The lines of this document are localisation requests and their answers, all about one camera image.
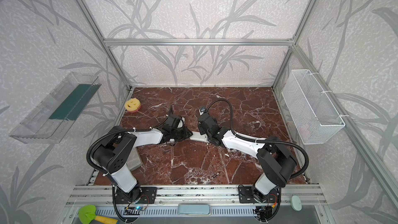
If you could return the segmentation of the grey rectangular sponge block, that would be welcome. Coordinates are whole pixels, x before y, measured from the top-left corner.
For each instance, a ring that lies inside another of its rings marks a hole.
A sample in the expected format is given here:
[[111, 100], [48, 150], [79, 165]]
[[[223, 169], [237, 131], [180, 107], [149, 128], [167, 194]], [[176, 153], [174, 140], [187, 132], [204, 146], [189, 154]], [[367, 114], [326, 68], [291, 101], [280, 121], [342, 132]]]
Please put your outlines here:
[[136, 147], [132, 149], [126, 164], [130, 171], [134, 171], [143, 165], [143, 162]]

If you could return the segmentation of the pale green round soap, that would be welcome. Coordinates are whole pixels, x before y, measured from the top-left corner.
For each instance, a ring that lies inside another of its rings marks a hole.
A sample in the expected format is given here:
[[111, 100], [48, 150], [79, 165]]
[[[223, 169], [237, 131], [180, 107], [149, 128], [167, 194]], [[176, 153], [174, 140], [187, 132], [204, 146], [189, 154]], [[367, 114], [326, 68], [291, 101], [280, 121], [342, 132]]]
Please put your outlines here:
[[299, 212], [302, 210], [302, 201], [298, 196], [292, 196], [290, 199], [291, 207]]

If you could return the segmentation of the pink item in basket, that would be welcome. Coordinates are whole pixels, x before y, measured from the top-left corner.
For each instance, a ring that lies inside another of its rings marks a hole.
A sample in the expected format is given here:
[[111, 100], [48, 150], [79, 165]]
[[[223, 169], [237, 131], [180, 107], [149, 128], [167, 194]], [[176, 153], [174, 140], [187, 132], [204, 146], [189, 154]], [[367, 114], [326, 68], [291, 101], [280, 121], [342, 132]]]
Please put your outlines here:
[[300, 126], [298, 132], [303, 140], [308, 140], [311, 136], [310, 126], [308, 124]]

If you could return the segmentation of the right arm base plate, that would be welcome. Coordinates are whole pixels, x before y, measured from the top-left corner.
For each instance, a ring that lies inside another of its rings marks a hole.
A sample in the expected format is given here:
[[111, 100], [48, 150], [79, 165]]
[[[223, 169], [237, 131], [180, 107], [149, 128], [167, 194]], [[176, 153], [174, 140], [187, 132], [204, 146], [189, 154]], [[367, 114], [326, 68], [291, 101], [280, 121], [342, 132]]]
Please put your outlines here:
[[238, 197], [240, 203], [274, 204], [278, 202], [280, 188], [273, 188], [267, 195], [254, 189], [252, 186], [238, 185]]

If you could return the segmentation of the green yellow scoop brush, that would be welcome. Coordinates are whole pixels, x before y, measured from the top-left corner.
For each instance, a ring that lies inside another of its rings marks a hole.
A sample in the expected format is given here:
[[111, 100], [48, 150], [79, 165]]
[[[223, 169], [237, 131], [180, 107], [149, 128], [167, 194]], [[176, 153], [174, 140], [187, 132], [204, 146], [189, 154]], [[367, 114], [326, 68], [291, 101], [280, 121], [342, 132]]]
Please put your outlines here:
[[96, 207], [94, 205], [85, 205], [78, 210], [78, 218], [82, 224], [90, 224], [97, 221], [102, 224], [118, 224], [119, 221], [113, 218], [96, 215]]

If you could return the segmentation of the pale green rectangular tray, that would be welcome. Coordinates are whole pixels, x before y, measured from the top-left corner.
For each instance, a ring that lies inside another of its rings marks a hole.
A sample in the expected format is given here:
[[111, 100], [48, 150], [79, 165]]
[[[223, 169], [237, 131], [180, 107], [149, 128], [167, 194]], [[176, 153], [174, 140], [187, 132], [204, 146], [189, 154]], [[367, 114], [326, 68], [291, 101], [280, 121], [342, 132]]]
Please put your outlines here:
[[177, 208], [178, 215], [207, 216], [210, 211], [208, 204], [179, 204]]

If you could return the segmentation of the yellow smiley sponge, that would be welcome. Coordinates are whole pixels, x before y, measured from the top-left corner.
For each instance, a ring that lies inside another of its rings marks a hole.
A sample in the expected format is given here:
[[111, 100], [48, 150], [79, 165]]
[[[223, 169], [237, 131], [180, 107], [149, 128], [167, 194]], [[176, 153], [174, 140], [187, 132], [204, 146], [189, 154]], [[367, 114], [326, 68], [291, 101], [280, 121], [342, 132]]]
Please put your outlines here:
[[140, 110], [141, 102], [137, 98], [132, 98], [125, 102], [124, 107], [127, 112], [135, 113]]

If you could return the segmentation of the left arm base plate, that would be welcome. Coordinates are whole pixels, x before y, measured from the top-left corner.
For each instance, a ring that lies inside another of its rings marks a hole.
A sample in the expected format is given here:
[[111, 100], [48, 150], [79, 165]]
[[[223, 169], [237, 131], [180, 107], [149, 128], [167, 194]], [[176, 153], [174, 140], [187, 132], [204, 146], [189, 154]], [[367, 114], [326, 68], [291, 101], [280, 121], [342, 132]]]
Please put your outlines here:
[[113, 200], [116, 204], [154, 204], [157, 187], [134, 188], [130, 193], [125, 193], [116, 188]]

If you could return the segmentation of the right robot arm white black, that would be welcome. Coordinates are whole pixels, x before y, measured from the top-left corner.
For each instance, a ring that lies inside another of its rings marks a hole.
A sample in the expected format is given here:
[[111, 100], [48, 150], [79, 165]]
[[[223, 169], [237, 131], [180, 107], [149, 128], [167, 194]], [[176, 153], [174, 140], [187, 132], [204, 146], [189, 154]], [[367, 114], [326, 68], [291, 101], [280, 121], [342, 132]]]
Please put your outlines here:
[[[252, 186], [252, 193], [258, 202], [264, 202], [272, 190], [284, 188], [289, 180], [303, 174], [309, 166], [309, 156], [299, 145], [281, 141], [275, 136], [256, 139], [236, 133], [232, 129], [220, 127], [208, 112], [201, 113], [198, 122], [200, 134], [205, 135], [211, 144], [257, 158], [263, 174]], [[294, 170], [299, 163], [289, 146], [299, 150], [305, 159], [304, 165], [297, 172]]]

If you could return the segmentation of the clear plastic wall shelf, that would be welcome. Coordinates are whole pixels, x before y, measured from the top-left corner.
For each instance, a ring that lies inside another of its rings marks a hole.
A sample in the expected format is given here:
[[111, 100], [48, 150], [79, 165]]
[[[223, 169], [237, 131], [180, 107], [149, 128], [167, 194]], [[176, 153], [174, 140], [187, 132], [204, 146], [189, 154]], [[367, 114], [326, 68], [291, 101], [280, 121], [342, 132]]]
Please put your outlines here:
[[71, 72], [10, 133], [24, 144], [58, 144], [100, 88], [98, 76]]

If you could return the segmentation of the white remote control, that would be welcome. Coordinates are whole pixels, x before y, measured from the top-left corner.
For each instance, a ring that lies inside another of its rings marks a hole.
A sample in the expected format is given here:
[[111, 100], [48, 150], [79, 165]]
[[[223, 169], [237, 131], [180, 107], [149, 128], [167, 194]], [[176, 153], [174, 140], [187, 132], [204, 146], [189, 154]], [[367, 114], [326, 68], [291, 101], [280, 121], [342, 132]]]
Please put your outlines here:
[[196, 142], [208, 143], [207, 135], [205, 135], [205, 134], [202, 135], [202, 134], [200, 134], [200, 132], [196, 132], [196, 131], [193, 131], [192, 136], [190, 136], [189, 139], [192, 141], [196, 141]]

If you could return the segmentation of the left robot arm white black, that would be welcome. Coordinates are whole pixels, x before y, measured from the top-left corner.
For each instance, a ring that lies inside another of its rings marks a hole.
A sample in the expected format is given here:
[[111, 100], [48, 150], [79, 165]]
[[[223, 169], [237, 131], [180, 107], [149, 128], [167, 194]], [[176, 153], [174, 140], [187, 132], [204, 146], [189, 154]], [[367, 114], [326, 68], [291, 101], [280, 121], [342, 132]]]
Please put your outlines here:
[[171, 114], [158, 126], [148, 129], [113, 127], [96, 140], [86, 153], [87, 163], [105, 174], [114, 185], [127, 195], [140, 194], [140, 186], [127, 166], [133, 148], [165, 144], [170, 140], [184, 141], [193, 135], [184, 124], [184, 118]]

